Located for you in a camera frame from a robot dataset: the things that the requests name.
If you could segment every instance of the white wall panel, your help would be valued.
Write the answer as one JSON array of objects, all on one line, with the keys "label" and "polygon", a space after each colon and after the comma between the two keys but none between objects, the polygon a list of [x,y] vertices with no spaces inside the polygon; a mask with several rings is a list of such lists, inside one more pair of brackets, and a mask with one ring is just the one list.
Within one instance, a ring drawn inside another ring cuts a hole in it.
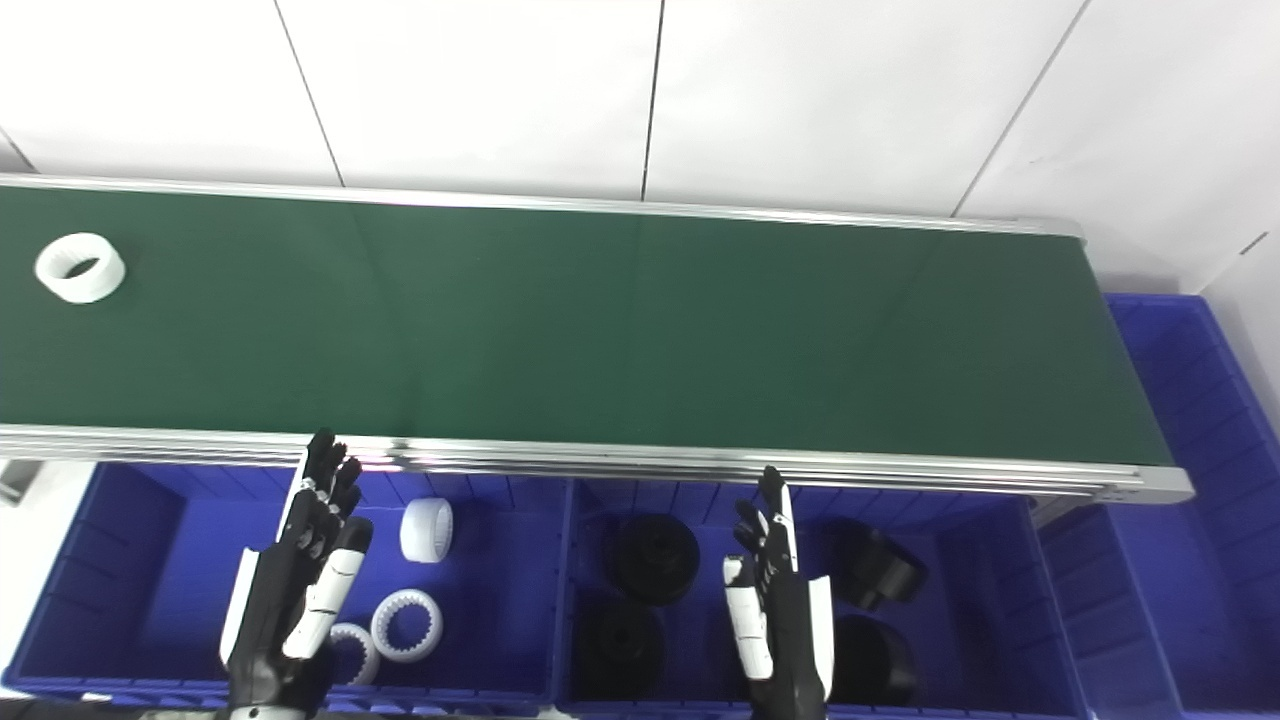
[{"label": "white wall panel", "polygon": [[23,161],[22,155],[9,142],[4,128],[0,128],[0,173],[29,173],[31,167]]},{"label": "white wall panel", "polygon": [[948,215],[1080,0],[667,0],[650,200]]},{"label": "white wall panel", "polygon": [[337,182],[271,0],[6,3],[0,127],[46,174]]},{"label": "white wall panel", "polygon": [[1094,0],[961,214],[1071,218],[1105,284],[1199,290],[1274,219],[1277,38],[1274,0]]},{"label": "white wall panel", "polygon": [[1280,223],[1204,288],[1204,297],[1271,424],[1280,428]]},{"label": "white wall panel", "polygon": [[347,184],[637,197],[658,0],[283,0]]}]

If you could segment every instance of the robotic hand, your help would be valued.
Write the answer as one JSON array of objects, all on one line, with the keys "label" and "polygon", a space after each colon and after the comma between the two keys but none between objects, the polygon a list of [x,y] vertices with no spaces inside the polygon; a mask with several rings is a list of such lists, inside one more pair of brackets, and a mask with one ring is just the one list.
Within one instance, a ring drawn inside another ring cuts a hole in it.
[{"label": "robotic hand", "polygon": [[759,480],[768,516],[737,501],[733,537],[746,556],[724,559],[724,594],[753,720],[823,720],[835,665],[831,579],[799,574],[791,492],[777,469]]},{"label": "robotic hand", "polygon": [[369,551],[374,525],[351,518],[360,461],[321,429],[298,461],[275,542],[244,548],[223,624],[230,719],[303,720],[333,684],[329,628]]}]

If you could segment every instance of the black plastic part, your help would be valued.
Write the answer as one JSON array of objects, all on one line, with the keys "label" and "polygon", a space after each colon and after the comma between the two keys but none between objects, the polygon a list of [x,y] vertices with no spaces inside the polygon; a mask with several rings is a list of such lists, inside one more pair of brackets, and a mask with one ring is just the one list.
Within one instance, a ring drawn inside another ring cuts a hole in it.
[{"label": "black plastic part", "polygon": [[664,659],[666,643],[653,611],[634,601],[612,602],[577,626],[575,694],[588,700],[639,700],[658,683]]},{"label": "black plastic part", "polygon": [[861,610],[876,610],[886,597],[910,602],[929,577],[928,568],[884,533],[858,520],[832,528],[836,538],[832,594]]},{"label": "black plastic part", "polygon": [[911,650],[897,630],[864,615],[836,621],[836,669],[828,702],[902,706],[915,694]]},{"label": "black plastic part", "polygon": [[636,515],[618,530],[611,575],[627,597],[669,605],[689,592],[698,564],[698,538],[684,523],[671,515]]}]

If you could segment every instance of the white cylindrical part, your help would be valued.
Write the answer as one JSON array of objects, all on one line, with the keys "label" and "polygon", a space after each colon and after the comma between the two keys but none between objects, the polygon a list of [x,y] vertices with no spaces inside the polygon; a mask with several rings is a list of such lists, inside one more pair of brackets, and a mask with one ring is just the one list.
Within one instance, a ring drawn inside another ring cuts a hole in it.
[{"label": "white cylindrical part", "polygon": [[422,497],[404,507],[401,551],[413,562],[439,562],[453,542],[453,509],[448,500]]},{"label": "white cylindrical part", "polygon": [[[396,647],[392,644],[389,637],[392,618],[410,605],[425,609],[430,618],[430,625],[426,629],[426,637],[417,643],[410,647]],[[369,629],[370,634],[374,635],[374,647],[378,648],[378,652],[383,653],[383,657],[392,662],[417,662],[431,655],[435,646],[440,644],[440,635],[444,633],[444,618],[440,616],[440,606],[435,603],[431,596],[420,589],[408,588],[393,592],[387,596],[387,600],[378,603],[378,610],[374,610],[374,620],[370,623]]]},{"label": "white cylindrical part", "polygon": [[338,623],[333,628],[329,628],[329,642],[337,644],[344,639],[353,639],[360,643],[360,652],[364,653],[365,659],[361,661],[360,671],[356,676],[347,683],[348,685],[369,685],[372,684],[374,678],[378,676],[378,665],[380,655],[378,655],[378,647],[374,646],[374,637],[369,634],[369,630],[356,625],[355,623]]},{"label": "white cylindrical part", "polygon": [[[76,272],[86,264],[90,265],[83,272]],[[78,232],[40,251],[36,278],[67,302],[96,302],[124,282],[124,260],[105,237]]]}]

